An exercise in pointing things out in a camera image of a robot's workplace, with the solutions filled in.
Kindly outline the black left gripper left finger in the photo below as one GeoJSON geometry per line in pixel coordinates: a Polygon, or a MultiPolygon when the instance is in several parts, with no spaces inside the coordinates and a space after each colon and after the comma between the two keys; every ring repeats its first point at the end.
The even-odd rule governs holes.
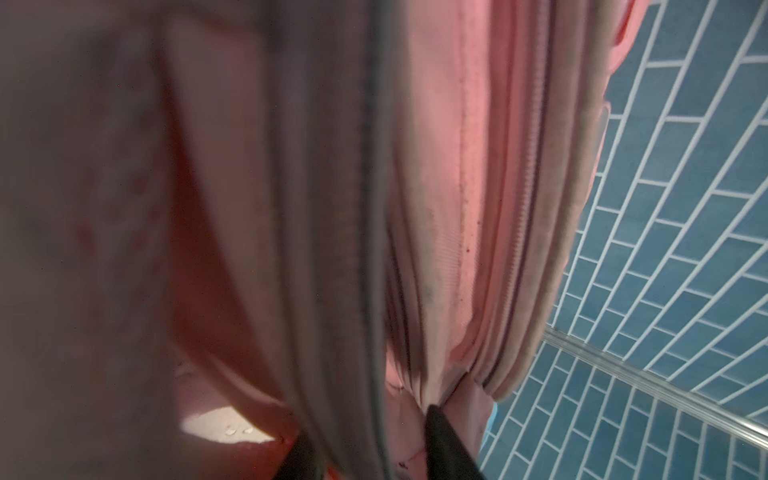
{"type": "Polygon", "coordinates": [[[302,432],[282,461],[273,480],[323,480],[326,464],[306,432],[302,432]]]}

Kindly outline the pink student backpack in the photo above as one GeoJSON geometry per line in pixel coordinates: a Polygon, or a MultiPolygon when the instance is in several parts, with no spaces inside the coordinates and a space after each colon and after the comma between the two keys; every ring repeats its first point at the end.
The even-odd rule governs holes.
{"type": "Polygon", "coordinates": [[[3,2],[2,477],[476,463],[647,8],[3,2]]]}

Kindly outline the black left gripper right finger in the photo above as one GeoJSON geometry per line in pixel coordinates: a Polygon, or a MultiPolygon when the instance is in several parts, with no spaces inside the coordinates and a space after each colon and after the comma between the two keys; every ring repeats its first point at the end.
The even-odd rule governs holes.
{"type": "Polygon", "coordinates": [[[484,480],[469,451],[442,410],[431,405],[425,423],[429,480],[484,480]]]}

